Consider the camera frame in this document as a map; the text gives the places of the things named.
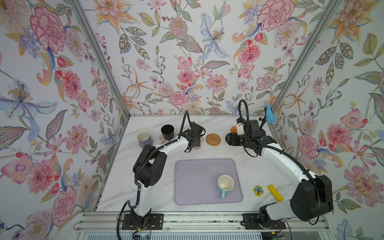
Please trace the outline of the orange mug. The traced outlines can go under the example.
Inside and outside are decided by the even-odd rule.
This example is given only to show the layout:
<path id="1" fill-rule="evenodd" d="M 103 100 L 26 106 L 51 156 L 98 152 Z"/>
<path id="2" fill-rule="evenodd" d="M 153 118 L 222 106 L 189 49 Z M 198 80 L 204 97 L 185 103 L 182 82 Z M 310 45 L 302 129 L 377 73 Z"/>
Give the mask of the orange mug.
<path id="1" fill-rule="evenodd" d="M 237 126 L 233 126 L 233 127 L 231 127 L 231 129 L 230 129 L 230 133 L 235 133 L 235 134 L 237 134 L 237 133 L 238 133 Z"/>

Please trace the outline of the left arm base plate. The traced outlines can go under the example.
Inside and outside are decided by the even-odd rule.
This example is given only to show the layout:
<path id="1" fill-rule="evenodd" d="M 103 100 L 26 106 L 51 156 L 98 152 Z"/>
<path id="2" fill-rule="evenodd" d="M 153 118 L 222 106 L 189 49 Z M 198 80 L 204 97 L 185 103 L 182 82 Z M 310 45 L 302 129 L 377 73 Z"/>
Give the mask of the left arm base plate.
<path id="1" fill-rule="evenodd" d="M 147 214 L 144 217 L 135 212 L 125 214 L 122 223 L 122 230 L 162 230 L 164 214 Z"/>

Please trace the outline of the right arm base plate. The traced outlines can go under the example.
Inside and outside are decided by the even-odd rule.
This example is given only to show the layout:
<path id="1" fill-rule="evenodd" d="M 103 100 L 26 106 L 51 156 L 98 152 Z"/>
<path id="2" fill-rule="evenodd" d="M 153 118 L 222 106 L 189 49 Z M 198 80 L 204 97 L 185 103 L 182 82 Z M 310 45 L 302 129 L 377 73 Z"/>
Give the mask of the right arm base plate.
<path id="1" fill-rule="evenodd" d="M 241 226 L 246 230 L 285 230 L 287 227 L 284 220 L 273 221 L 268 216 L 258 213 L 242 214 Z"/>

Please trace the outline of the purple mug white inside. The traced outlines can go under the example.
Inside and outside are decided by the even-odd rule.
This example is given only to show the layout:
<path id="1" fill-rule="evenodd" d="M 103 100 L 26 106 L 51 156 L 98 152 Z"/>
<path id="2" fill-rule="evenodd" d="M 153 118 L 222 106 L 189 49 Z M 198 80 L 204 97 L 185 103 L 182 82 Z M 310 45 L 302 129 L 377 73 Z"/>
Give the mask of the purple mug white inside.
<path id="1" fill-rule="evenodd" d="M 152 145 L 154 143 L 154 140 L 148 131 L 139 132 L 137 135 L 137 140 L 140 148 L 144 148 L 146 145 Z"/>

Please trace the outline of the woven rattan coaster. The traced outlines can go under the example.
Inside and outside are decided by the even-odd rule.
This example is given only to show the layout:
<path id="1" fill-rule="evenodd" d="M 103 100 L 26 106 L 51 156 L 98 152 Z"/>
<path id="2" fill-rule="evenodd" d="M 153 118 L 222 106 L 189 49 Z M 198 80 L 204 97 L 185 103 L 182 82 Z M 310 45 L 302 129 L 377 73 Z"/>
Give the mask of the woven rattan coaster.
<path id="1" fill-rule="evenodd" d="M 221 137 L 217 134 L 208 134 L 206 137 L 206 142 L 210 146 L 218 146 L 221 141 Z"/>

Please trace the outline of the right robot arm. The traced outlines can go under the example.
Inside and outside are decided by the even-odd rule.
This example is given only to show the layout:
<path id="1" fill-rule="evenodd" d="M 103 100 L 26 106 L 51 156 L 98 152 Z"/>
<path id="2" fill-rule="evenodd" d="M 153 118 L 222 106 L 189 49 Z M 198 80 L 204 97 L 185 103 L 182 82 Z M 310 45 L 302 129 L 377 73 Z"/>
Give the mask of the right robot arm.
<path id="1" fill-rule="evenodd" d="M 334 209 L 332 182 L 305 168 L 297 159 L 285 152 L 272 137 L 259 126 L 257 120 L 237 119 L 237 132 L 226 135 L 230 146 L 241 146 L 254 151 L 273 164 L 291 183 L 295 192 L 290 200 L 260 207 L 257 223 L 270 228 L 273 223 L 298 218 L 307 222 Z"/>

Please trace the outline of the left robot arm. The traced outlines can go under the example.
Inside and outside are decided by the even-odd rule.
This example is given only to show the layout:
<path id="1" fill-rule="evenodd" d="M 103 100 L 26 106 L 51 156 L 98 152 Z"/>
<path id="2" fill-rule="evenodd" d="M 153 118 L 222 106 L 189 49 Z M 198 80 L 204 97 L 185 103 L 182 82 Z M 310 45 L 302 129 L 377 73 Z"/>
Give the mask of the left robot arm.
<path id="1" fill-rule="evenodd" d="M 167 158 L 179 152 L 189 153 L 201 145 L 206 130 L 195 122 L 187 130 L 162 145 L 145 145 L 134 167 L 134 183 L 138 187 L 137 199 L 130 205 L 132 212 L 143 218 L 151 212 L 153 186 L 160 180 Z"/>

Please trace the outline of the pink flower coaster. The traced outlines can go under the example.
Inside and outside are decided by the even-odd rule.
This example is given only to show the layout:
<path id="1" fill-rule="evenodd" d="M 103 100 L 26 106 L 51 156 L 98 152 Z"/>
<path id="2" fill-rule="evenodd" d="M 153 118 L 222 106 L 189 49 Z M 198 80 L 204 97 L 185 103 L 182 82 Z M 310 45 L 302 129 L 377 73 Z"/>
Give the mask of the pink flower coaster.
<path id="1" fill-rule="evenodd" d="M 177 138 L 178 138 L 178 136 L 177 136 L 177 135 L 174 135 L 174 137 L 172 138 L 172 140 L 177 139 Z M 165 139 L 163 135 L 160 135 L 160 136 L 159 136 L 159 140 L 160 140 L 160 142 L 161 142 L 161 145 L 163 145 L 163 144 L 165 144 L 165 143 L 167 143 L 167 142 L 170 141 L 170 140 Z"/>
<path id="2" fill-rule="evenodd" d="M 203 142 L 204 142 L 204 137 L 200 137 L 199 145 L 194 146 L 193 149 L 200 150 L 202 148 Z"/>

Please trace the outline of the black mug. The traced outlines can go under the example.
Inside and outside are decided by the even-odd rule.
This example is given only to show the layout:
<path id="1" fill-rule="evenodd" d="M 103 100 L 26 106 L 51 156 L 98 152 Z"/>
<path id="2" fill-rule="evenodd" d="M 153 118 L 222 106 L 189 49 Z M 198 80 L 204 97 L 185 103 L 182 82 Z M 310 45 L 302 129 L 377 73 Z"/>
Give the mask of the black mug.
<path id="1" fill-rule="evenodd" d="M 175 128 L 172 125 L 164 125 L 161 128 L 161 133 L 166 141 L 170 141 L 175 136 Z"/>

